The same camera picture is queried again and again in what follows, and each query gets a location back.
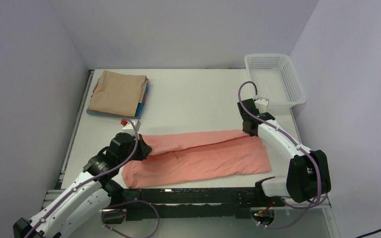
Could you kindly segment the pink t shirt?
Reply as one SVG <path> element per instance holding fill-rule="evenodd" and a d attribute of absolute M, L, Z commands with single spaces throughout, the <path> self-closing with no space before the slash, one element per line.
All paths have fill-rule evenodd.
<path fill-rule="evenodd" d="M 152 151 L 145 160 L 123 166 L 122 178 L 128 188 L 271 171 L 262 140 L 240 130 L 145 135 L 143 140 Z"/>

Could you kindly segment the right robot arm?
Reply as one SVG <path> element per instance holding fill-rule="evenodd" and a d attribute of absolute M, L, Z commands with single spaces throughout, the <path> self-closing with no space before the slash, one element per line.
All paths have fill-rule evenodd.
<path fill-rule="evenodd" d="M 287 175 L 258 181 L 254 201 L 267 205 L 273 197 L 291 198 L 297 203 L 320 202 L 331 191 L 327 156 L 312 150 L 285 131 L 270 113 L 260 113 L 254 99 L 237 103 L 243 120 L 243 132 L 267 142 L 288 163 Z"/>

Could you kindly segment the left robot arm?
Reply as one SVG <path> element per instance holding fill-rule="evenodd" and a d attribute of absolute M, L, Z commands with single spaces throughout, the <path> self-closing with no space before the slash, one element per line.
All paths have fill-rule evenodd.
<path fill-rule="evenodd" d="M 16 238 L 60 238 L 62 227 L 76 213 L 97 211 L 96 205 L 117 208 L 124 188 L 113 180 L 129 161 L 142 161 L 152 148 L 141 134 L 120 132 L 90 158 L 74 182 L 45 209 L 30 219 L 20 218 L 13 225 Z"/>

